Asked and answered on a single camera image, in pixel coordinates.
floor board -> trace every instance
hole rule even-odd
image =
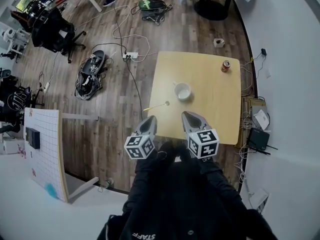
[[[96,0],[102,5],[105,0]],[[117,0],[115,6],[130,5],[134,7],[139,0]],[[250,60],[248,45],[240,19],[234,4],[231,3],[229,16],[224,21],[208,21],[198,16],[193,4],[198,0],[186,0],[181,5],[179,0],[164,0],[172,4],[173,9],[165,16],[165,21],[157,26],[148,21],[142,21],[140,13],[130,16],[121,26],[122,36],[144,35],[150,42],[150,53],[158,51],[180,51],[213,54],[237,58],[244,64]],[[75,26],[87,22],[99,15],[88,0],[71,0],[63,16]],[[112,8],[103,8],[103,12]],[[119,9],[117,20],[122,22],[128,14],[128,9]],[[113,63],[105,73],[103,89],[91,100],[83,101],[74,97],[75,82],[81,61],[88,58],[91,48],[99,43],[120,43],[112,37],[112,31],[117,27],[114,11],[106,13],[93,21],[77,28],[77,32],[85,30],[86,36],[79,39],[86,45],[86,50],[76,48],[72,64],[67,58],[57,55],[55,74],[45,95],[41,95],[46,109],[60,109],[65,113],[97,114],[99,121],[63,120],[63,157],[65,170],[83,179],[95,176],[104,184],[109,177],[114,178],[114,187],[128,191],[134,178],[135,162],[129,160],[123,146],[135,126],[140,122],[140,104],[134,82],[121,58],[120,47],[117,45],[101,45],[107,55],[113,56]],[[224,48],[215,48],[214,38],[225,40]],[[129,52],[147,52],[146,40],[141,37],[130,37],[123,40],[123,45]],[[46,82],[51,77],[56,54],[41,47],[28,45],[25,56],[14,66],[13,74],[21,78],[22,86],[38,89],[40,72],[46,71]],[[130,70],[136,79],[141,93],[142,107],[149,105],[152,83],[155,73],[157,55],[148,56],[140,63],[130,62]],[[251,84],[251,74],[241,70],[241,84],[245,89]],[[237,149],[230,145],[220,145],[218,162],[223,168],[228,180],[237,188],[239,172],[234,163],[239,161]]]

sneaker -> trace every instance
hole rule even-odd
[[[107,1],[106,1],[106,2],[103,4],[103,7],[111,6],[111,5],[113,5],[115,2],[116,2],[116,0],[113,0],[112,2],[107,2]]]

